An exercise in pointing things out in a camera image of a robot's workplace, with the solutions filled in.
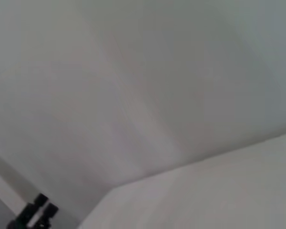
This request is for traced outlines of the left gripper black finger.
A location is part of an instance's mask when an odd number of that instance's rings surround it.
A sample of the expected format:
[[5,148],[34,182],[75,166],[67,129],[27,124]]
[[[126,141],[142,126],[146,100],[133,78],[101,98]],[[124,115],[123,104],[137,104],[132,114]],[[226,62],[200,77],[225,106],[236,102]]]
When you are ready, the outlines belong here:
[[51,220],[59,211],[59,208],[49,203],[47,207],[44,209],[41,217],[37,220],[37,229],[50,229],[51,228]]
[[32,203],[27,203],[24,209],[14,220],[8,223],[8,229],[27,229],[27,225],[30,220],[47,201],[48,197],[40,193]]

